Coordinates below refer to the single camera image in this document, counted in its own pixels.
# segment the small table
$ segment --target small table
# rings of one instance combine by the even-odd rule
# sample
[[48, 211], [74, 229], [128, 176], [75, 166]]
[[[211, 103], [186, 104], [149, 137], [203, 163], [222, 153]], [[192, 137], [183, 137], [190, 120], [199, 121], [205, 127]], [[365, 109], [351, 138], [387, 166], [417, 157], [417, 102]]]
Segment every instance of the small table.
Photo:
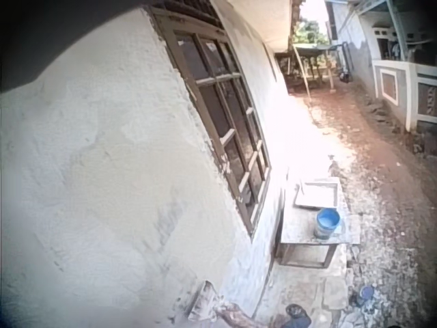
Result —
[[[338, 178], [323, 178], [319, 181], [338, 182], [338, 206], [337, 211], [340, 214], [341, 221], [337, 229], [333, 232], [328, 240], [318, 239], [314, 236], [314, 227], [316, 225], [316, 215], [318, 210], [302, 208], [294, 205], [297, 195], [298, 185], [289, 183], [285, 191], [285, 205], [283, 214], [283, 224], [281, 241], [277, 250], [279, 264], [291, 265], [295, 267], [306, 267], [315, 269], [326, 269], [329, 267], [335, 250], [339, 244], [350, 243], [350, 234], [348, 227], [349, 210], [344, 198], [343, 190]], [[328, 253], [323, 262], [301, 263], [293, 262], [292, 255], [297, 245], [307, 246], [329, 246]]]

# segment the foliage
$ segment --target foliage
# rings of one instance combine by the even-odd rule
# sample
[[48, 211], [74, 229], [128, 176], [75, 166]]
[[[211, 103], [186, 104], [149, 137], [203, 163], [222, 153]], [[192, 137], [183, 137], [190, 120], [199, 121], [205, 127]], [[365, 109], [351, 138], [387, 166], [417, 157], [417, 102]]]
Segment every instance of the foliage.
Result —
[[328, 44], [326, 34], [320, 33], [319, 23], [316, 20], [302, 18], [293, 35], [293, 43]]

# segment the plastering trowel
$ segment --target plastering trowel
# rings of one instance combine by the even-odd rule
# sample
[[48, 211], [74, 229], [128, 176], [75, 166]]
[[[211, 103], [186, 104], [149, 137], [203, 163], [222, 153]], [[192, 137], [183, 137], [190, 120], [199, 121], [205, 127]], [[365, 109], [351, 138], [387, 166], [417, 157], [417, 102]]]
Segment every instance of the plastering trowel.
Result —
[[237, 304], [218, 296], [214, 286], [206, 280], [193, 300], [188, 319], [214, 322], [218, 317], [222, 318], [231, 328], [267, 328], [247, 316]]

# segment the building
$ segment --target building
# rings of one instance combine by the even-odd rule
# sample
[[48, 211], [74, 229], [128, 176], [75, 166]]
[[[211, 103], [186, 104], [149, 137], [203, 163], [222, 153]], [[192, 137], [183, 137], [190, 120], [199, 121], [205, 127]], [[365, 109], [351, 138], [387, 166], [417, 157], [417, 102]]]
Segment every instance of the building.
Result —
[[9, 13], [22, 18], [2, 39], [9, 326], [197, 327], [184, 311], [205, 279], [254, 312], [287, 173], [273, 54], [299, 4], [21, 1]]
[[326, 0], [334, 43], [369, 94], [414, 131], [437, 124], [437, 43], [432, 22], [408, 0]]

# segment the glass pane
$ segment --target glass pane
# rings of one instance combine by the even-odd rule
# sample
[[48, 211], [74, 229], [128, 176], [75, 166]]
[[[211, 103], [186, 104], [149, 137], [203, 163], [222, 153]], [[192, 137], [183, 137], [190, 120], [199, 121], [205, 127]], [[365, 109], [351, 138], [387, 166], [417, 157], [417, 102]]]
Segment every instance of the glass pane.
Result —
[[241, 146], [244, 152], [244, 159], [246, 163], [249, 163], [252, 154], [253, 147], [251, 143], [251, 138], [249, 137], [249, 131], [247, 130], [246, 122], [244, 121], [244, 114], [241, 112], [241, 106], [238, 102], [235, 89], [230, 81], [221, 84], [223, 87], [223, 93], [229, 110], [231, 111], [232, 118], [234, 119], [238, 135], [240, 136]]
[[246, 183], [244, 186], [244, 189], [241, 193], [241, 197], [243, 199], [244, 205], [246, 205], [247, 213], [249, 214], [249, 217], [252, 216], [253, 209], [255, 208], [256, 201], [255, 198], [252, 195], [251, 188], [249, 187], [249, 184]]
[[206, 70], [205, 64], [200, 57], [193, 38], [190, 36], [179, 35], [176, 35], [176, 38], [178, 39], [178, 44], [184, 53], [186, 63], [188, 64], [188, 68], [190, 69], [194, 78], [198, 80], [208, 77], [208, 71]]
[[259, 194], [259, 190], [261, 189], [261, 183], [262, 183], [262, 178], [261, 178], [261, 172], [259, 171], [259, 165], [258, 162], [256, 161], [254, 166], [252, 167], [252, 171], [251, 171], [251, 176], [249, 177], [251, 179], [253, 188], [254, 188], [254, 192], [256, 192], [256, 194]]
[[240, 184], [241, 179], [243, 179], [244, 176], [244, 168], [243, 164], [241, 163], [240, 155], [238, 154], [235, 138], [232, 138], [232, 140], [229, 141], [225, 147], [225, 151], [227, 154], [227, 159], [229, 160], [229, 164], [231, 165], [231, 170], [237, 179], [237, 183]]
[[204, 45], [206, 55], [208, 56], [212, 70], [216, 75], [223, 75], [228, 73], [228, 70], [225, 67], [225, 63], [223, 62], [223, 58], [221, 57], [219, 50], [217, 49], [217, 45], [212, 40], [201, 40]]
[[227, 65], [231, 69], [231, 72], [238, 72], [237, 65], [232, 55], [231, 49], [229, 49], [229, 45], [225, 43], [220, 43], [220, 48], [225, 56]]
[[261, 147], [261, 152], [258, 154], [258, 157], [259, 157], [259, 162], [261, 163], [262, 171], [265, 172], [266, 171], [266, 160], [265, 160], [266, 155], [264, 154], [263, 148], [264, 147]]
[[236, 80], [234, 80], [235, 81], [235, 83], [236, 83], [236, 86], [237, 86], [237, 89], [238, 89], [238, 91], [240, 92], [240, 94], [241, 94], [241, 96], [242, 96], [242, 98], [243, 98], [243, 101], [245, 101], [245, 103], [244, 103], [244, 107], [245, 107], [245, 109], [247, 109], [247, 107], [250, 107], [250, 104], [251, 104], [251, 102], [249, 101], [249, 98], [248, 98], [248, 96], [247, 96], [247, 93], [246, 93], [246, 89], [245, 88], [243, 88], [243, 82], [241, 81], [241, 79], [236, 79]]
[[224, 137], [226, 132], [230, 130], [231, 126], [227, 121], [225, 112], [221, 106], [219, 96], [217, 96], [216, 89], [213, 85], [201, 87], [200, 93], [205, 101], [208, 112], [214, 122], [218, 135]]
[[252, 136], [255, 139], [255, 142], [258, 142], [259, 131], [258, 131], [258, 124], [257, 124], [255, 117], [254, 117], [254, 113], [248, 114], [247, 120], [249, 121], [249, 125], [251, 126]]

